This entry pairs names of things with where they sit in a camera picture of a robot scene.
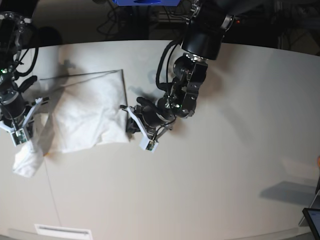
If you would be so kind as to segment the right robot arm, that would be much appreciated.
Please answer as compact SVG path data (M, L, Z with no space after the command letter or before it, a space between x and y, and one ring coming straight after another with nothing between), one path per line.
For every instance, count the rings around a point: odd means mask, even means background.
M30 29L31 41L38 36L32 18L38 5L37 0L2 0L0 2L0 119L10 122L9 126L18 128L17 119L26 111L26 102L22 93L36 80L31 76L18 86L20 77L29 75L35 67L39 48L35 49L31 66L25 72L19 72L22 64L23 35Z

